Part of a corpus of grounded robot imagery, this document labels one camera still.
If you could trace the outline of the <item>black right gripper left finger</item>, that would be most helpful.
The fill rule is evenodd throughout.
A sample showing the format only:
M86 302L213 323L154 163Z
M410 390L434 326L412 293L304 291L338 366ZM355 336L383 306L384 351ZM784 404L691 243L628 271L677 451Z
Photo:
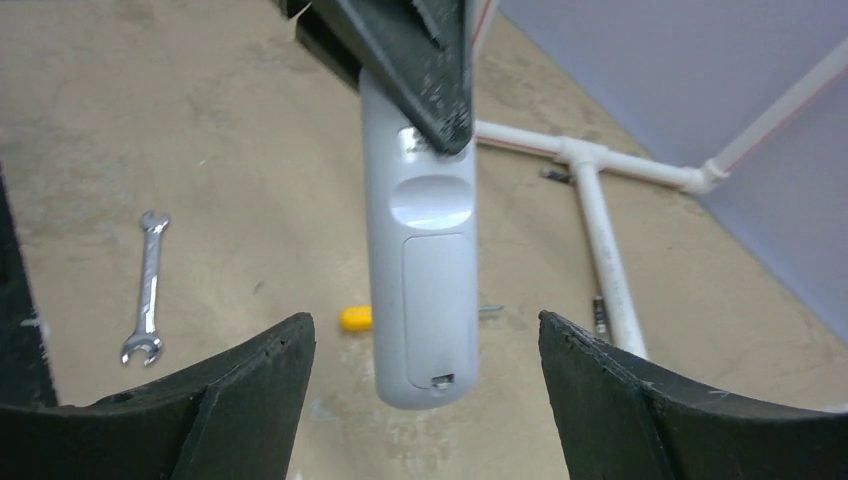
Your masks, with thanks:
M1 409L5 479L282 479L315 352L311 315L85 406Z

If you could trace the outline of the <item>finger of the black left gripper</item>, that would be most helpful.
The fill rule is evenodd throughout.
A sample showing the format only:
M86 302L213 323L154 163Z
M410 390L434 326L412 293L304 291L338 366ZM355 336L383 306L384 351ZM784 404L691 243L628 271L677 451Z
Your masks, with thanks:
M313 1L311 6L437 152L457 154L471 141L472 2Z

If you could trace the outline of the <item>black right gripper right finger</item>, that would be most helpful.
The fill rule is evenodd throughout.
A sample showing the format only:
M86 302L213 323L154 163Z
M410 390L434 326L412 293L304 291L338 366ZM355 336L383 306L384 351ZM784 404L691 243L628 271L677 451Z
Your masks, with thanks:
M843 479L847 417L752 399L539 315L539 353L574 479Z

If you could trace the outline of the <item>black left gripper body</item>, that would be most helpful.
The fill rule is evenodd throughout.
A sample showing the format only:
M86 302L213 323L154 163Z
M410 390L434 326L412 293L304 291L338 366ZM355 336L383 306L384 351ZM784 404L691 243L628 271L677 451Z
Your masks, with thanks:
M311 1L276 0L276 7L286 19L295 21L295 38L305 50L343 84L357 90L361 63L330 30Z

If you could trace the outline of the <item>white remote control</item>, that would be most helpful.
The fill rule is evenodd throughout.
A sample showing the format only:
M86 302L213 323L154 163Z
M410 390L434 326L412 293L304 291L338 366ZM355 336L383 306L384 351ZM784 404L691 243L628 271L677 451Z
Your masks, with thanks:
M435 152L367 71L359 94L376 390L439 408L479 377L476 148Z

